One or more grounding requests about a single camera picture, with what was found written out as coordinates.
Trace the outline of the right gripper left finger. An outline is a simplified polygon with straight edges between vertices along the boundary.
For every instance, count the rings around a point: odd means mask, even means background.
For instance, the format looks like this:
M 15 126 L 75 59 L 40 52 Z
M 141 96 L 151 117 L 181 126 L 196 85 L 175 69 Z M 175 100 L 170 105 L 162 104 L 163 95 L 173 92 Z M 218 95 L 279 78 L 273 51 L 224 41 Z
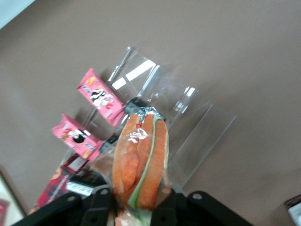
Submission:
M 88 197 L 69 192 L 41 207 L 15 226 L 113 226 L 115 210 L 108 185 L 98 186 Z

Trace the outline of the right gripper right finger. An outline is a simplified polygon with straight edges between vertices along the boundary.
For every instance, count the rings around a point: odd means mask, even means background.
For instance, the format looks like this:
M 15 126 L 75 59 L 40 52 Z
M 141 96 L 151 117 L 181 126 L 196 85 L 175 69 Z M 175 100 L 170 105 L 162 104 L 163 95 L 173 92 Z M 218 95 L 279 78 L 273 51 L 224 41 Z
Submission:
M 203 191 L 171 190 L 152 212 L 152 226 L 250 226 L 251 223 Z

